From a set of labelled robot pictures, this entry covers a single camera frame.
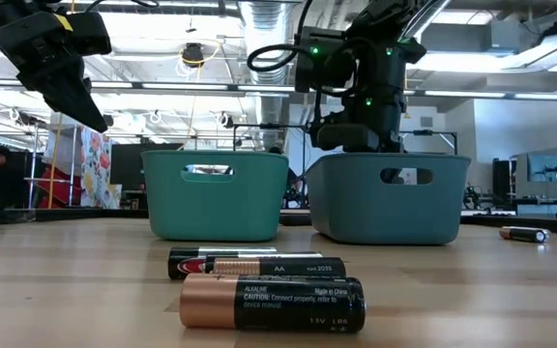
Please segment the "red slanted board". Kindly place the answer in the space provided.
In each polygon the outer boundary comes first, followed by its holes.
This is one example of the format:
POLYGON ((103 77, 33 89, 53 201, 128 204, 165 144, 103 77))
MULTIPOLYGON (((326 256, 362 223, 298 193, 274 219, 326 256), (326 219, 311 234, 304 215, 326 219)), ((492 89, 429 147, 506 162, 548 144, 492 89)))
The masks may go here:
POLYGON ((63 209, 79 206, 81 198, 80 177, 71 178, 69 174, 47 165, 38 181, 34 202, 40 209, 63 209))

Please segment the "metal rack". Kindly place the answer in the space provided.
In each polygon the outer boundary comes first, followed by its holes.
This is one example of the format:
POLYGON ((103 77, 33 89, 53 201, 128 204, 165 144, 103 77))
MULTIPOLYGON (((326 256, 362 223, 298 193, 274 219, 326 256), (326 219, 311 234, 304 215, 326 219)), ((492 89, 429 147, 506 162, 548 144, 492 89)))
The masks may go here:
POLYGON ((34 149, 29 155, 31 160, 25 180, 28 184, 28 197, 26 198, 29 208, 37 208, 34 202, 37 186, 36 181, 42 176, 44 168, 51 166, 51 172, 57 168, 71 178, 80 177, 81 165, 81 127, 80 126, 54 126, 47 130, 47 137, 43 144, 44 150, 40 153, 42 146, 40 135, 34 136, 34 149))

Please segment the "green teal plastic bin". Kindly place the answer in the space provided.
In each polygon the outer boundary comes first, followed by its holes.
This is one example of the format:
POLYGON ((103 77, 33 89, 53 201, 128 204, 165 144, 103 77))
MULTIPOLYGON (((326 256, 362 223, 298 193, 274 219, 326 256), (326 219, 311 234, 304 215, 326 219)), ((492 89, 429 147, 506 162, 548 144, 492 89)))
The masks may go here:
POLYGON ((141 154, 149 222, 165 240, 265 242, 279 228, 288 158, 266 152, 141 154))

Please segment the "long ceiling light strip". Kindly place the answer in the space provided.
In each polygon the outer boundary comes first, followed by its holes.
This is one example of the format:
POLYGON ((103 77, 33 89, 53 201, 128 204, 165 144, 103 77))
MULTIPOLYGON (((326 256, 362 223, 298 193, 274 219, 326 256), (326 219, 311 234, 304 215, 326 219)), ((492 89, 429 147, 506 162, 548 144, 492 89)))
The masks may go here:
POLYGON ((557 102, 557 93, 404 90, 404 97, 557 102))
MULTIPOLYGON (((93 81, 92 90, 147 90, 147 91, 203 91, 203 92, 244 92, 244 93, 271 93, 291 94, 296 90, 293 86, 283 85, 239 85, 216 83, 168 83, 168 82, 125 82, 125 81, 93 81)), ((0 87, 22 87, 15 79, 0 79, 0 87)))

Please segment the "black screen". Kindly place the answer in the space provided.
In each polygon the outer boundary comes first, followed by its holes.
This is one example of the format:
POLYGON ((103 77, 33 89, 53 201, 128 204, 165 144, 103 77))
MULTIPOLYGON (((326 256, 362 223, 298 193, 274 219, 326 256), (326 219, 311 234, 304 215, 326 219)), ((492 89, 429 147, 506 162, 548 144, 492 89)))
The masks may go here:
POLYGON ((115 144, 111 153, 110 183, 122 190, 139 190, 144 184, 141 154, 147 151, 178 150, 182 143, 115 144))

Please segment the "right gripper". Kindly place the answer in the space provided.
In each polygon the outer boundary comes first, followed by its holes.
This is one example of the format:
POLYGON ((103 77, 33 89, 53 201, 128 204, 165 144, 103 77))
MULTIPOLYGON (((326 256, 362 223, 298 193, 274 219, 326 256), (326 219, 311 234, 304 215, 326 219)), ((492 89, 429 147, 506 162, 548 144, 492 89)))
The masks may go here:
POLYGON ((377 133, 362 124, 311 123, 309 136, 312 146, 324 151, 341 147, 347 153, 403 152, 401 139, 395 133, 377 133))

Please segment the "grey monitor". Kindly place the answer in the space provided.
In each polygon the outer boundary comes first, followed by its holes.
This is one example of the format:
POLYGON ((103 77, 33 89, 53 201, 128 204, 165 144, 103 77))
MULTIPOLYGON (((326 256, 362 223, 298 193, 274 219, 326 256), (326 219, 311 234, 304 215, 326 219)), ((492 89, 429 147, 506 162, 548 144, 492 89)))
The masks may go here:
POLYGON ((557 155, 529 154, 529 182, 557 183, 557 155))

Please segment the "floral patterned panel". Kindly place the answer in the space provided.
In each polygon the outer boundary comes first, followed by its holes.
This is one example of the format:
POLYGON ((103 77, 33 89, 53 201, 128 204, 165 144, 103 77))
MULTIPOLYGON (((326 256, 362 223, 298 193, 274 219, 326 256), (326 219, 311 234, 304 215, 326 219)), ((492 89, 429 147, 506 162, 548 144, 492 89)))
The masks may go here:
POLYGON ((121 185, 110 183, 112 140, 93 130, 81 132, 80 205, 89 208, 119 209, 121 185))

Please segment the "black copper AA battery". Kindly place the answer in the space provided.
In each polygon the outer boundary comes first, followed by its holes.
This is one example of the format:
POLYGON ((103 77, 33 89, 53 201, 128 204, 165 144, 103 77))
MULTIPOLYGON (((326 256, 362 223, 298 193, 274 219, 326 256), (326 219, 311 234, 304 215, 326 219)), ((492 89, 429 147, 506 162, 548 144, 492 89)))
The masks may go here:
POLYGON ((533 227, 503 226, 499 230, 499 235, 505 240, 544 244, 549 240, 550 231, 533 227))
POLYGON ((216 258, 205 263, 205 271, 236 276, 346 276, 345 265, 337 257, 216 258))
POLYGON ((354 334, 366 299, 355 277, 189 275, 179 315, 187 328, 354 334))

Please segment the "silver spiral ventilation duct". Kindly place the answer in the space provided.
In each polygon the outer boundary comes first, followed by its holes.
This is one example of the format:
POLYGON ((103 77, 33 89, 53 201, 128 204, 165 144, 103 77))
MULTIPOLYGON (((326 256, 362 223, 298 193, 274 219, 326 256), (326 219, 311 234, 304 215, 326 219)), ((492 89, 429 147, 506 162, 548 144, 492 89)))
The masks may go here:
MULTIPOLYGON (((245 22, 244 38, 246 53, 253 53, 256 49, 272 44, 287 44, 292 38, 292 15, 294 5, 279 2, 242 2, 240 5, 242 17, 245 22)), ((285 51, 275 50, 260 54, 253 64, 258 68, 265 68, 277 64, 287 56, 285 51)), ((249 74, 252 84, 284 85, 287 82, 287 66, 270 72, 251 72, 249 74)), ((282 97, 254 97, 255 123, 278 124, 282 121, 282 97)), ((273 147, 282 147, 283 130, 253 129, 259 139, 260 147, 267 150, 273 147)))

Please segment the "blue teal plastic bin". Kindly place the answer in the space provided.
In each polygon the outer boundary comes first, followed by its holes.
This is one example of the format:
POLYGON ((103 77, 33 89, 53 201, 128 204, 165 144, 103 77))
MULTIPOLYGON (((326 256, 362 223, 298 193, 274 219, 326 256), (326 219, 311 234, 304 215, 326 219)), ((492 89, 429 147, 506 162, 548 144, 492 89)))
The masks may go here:
POLYGON ((414 153, 322 157, 306 175, 311 224, 344 244, 448 244, 458 235, 470 163, 414 153))

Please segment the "black aluminium table frame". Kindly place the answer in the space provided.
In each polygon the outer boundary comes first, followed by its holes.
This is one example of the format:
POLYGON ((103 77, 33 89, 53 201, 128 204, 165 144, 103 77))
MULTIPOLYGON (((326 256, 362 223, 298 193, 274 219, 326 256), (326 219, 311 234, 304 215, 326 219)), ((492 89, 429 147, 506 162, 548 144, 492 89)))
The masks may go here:
MULTIPOLYGON (((148 218, 146 210, 104 210, 104 209, 9 209, 0 210, 0 224, 22 222, 47 222, 59 220, 87 219, 87 218, 148 218)), ((480 225, 488 227, 523 226, 548 229, 557 233, 557 219, 514 217, 503 215, 465 216, 461 224, 480 225)))

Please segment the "black speaker box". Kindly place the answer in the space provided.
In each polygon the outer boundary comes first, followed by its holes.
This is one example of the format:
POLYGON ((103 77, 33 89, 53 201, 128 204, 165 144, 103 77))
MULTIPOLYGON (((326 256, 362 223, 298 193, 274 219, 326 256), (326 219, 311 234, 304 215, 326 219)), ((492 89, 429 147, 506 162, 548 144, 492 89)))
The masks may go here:
POLYGON ((501 200, 508 200, 511 192, 511 165, 508 160, 492 161, 492 193, 501 200))

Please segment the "person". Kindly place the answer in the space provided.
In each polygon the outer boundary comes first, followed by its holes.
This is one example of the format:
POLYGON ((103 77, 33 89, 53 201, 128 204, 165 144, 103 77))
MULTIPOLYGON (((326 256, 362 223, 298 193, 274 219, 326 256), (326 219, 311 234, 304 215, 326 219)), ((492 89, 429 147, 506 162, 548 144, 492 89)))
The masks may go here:
POLYGON ((27 185, 23 174, 9 164, 10 154, 0 145, 0 202, 7 208, 21 208, 27 185))

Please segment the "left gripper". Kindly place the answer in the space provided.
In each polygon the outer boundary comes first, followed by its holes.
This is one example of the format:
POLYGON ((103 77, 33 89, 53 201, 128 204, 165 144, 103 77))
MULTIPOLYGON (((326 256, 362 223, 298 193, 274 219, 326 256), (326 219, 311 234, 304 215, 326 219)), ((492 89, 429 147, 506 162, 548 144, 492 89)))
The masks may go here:
POLYGON ((0 50, 17 67, 17 79, 41 92, 52 110, 105 132, 106 122, 91 97, 92 81, 83 78, 72 38, 73 26, 65 15, 33 13, 0 22, 0 50))

